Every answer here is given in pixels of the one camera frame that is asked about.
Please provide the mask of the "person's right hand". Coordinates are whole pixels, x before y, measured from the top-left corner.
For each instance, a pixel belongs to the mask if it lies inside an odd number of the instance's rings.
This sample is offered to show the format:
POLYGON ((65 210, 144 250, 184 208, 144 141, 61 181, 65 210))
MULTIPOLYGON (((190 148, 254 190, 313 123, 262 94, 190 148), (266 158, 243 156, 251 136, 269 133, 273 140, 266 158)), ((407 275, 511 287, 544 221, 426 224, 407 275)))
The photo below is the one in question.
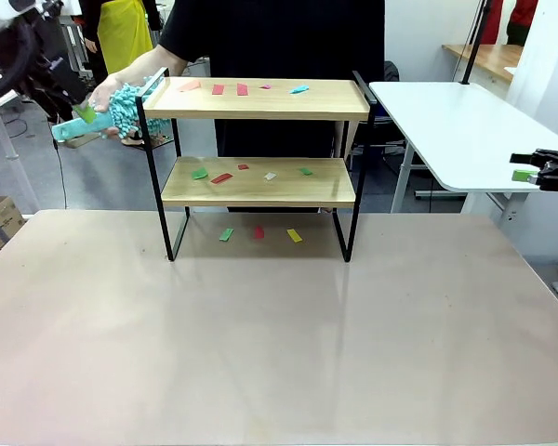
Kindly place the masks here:
POLYGON ((123 71, 109 74, 107 78, 98 84, 88 99, 88 105, 95 112, 106 112, 112 95, 120 90, 126 82, 126 74, 123 71))

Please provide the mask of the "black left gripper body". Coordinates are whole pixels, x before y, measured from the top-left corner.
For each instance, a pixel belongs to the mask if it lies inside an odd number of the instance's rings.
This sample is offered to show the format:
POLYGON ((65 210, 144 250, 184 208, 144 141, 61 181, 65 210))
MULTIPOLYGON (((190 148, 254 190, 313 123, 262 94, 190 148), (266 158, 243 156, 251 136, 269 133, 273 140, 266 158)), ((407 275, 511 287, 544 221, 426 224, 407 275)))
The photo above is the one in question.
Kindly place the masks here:
POLYGON ((72 70, 68 59, 57 55, 48 59, 41 52, 27 51, 21 94, 38 105, 49 123, 73 119, 73 107, 88 94, 85 82, 72 70))

